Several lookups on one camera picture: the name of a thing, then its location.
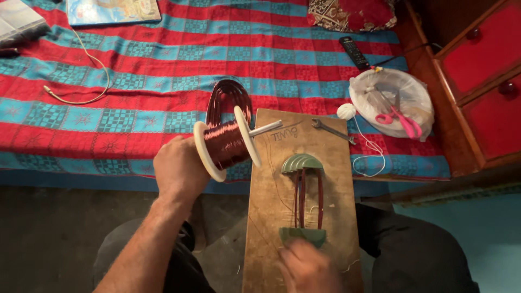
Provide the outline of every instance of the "hand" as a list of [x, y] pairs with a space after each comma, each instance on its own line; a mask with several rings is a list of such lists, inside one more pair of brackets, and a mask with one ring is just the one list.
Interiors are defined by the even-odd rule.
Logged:
[[174, 137], [154, 158], [159, 199], [193, 205], [210, 180], [193, 138]]
[[341, 293], [340, 276], [329, 257], [311, 243], [295, 239], [279, 250], [288, 293]]

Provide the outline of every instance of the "white spool flange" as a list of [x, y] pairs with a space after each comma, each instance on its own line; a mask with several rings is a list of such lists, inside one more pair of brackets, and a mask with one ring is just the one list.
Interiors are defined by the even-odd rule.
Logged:
[[[246, 145], [246, 149], [252, 158], [253, 164], [257, 167], [262, 165], [261, 156], [255, 146], [255, 141], [252, 137], [250, 137], [250, 126], [246, 122], [244, 118], [244, 114], [239, 106], [235, 106], [233, 108], [233, 112], [235, 113], [235, 120], [237, 121], [237, 125], [239, 125], [239, 130], [241, 131], [242, 139], [244, 140], [244, 144]], [[203, 165], [210, 174], [210, 176], [217, 182], [223, 182], [226, 179], [226, 170], [219, 170], [217, 166], [212, 161], [210, 154], [208, 153], [208, 149], [206, 148], [206, 143], [204, 141], [204, 131], [209, 129], [209, 127], [202, 121], [197, 121], [194, 124], [194, 140], [195, 146], [197, 147], [197, 152], [199, 153], [199, 157], [201, 161], [203, 161]]]

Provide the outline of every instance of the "person's leg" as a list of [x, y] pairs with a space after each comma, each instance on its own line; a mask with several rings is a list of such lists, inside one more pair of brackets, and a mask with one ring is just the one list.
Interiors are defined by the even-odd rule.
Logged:
[[356, 204], [360, 247], [376, 258], [373, 292], [479, 292], [467, 258], [444, 229]]
[[[108, 272], [108, 269], [132, 235], [134, 235], [142, 221], [143, 219], [128, 221], [105, 237], [94, 262], [94, 288]], [[194, 247], [195, 239], [192, 227], [187, 222], [184, 222], [168, 263], [163, 292], [215, 293], [208, 284], [197, 259], [192, 255]]]

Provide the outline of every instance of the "red and blue checkered bedspread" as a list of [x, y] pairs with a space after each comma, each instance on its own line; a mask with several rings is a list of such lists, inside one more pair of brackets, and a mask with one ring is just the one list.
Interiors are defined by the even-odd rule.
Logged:
[[[106, 77], [67, 24], [65, 3], [25, 0], [52, 32], [0, 59], [0, 168], [98, 175], [153, 176], [152, 158], [176, 135], [190, 136], [204, 120], [215, 81], [239, 80], [257, 108], [335, 116], [349, 102], [358, 70], [338, 43], [350, 35], [370, 63], [401, 51], [394, 32], [346, 34], [309, 27], [306, 0], [159, 0], [160, 23], [78, 29], [89, 52], [109, 68], [110, 89], [97, 102], [72, 106], [44, 92], [48, 85], [72, 101], [100, 94]], [[398, 58], [387, 67], [407, 70]], [[232, 118], [228, 105], [225, 119]], [[427, 142], [382, 135], [356, 117], [383, 149], [383, 174], [440, 179], [448, 164]], [[357, 133], [348, 122], [350, 133]], [[376, 154], [364, 143], [351, 159]], [[372, 174], [381, 158], [358, 160]], [[228, 171], [249, 180], [251, 162]]]

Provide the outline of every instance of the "pink scissors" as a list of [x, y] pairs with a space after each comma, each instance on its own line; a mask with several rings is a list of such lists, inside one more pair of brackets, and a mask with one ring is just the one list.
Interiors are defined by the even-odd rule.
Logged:
[[396, 94], [394, 97], [394, 105], [391, 104], [391, 101], [380, 91], [380, 94], [383, 96], [385, 101], [388, 103], [388, 106], [390, 106], [391, 111], [388, 114], [378, 114], [376, 115], [375, 119], [378, 123], [381, 124], [391, 124], [395, 118], [398, 118], [400, 120], [400, 123], [403, 126], [403, 129], [405, 130], [405, 133], [412, 139], [418, 139], [420, 138], [422, 131], [421, 127], [416, 123], [416, 121], [407, 118], [403, 116], [402, 112], [400, 111], [400, 92]]

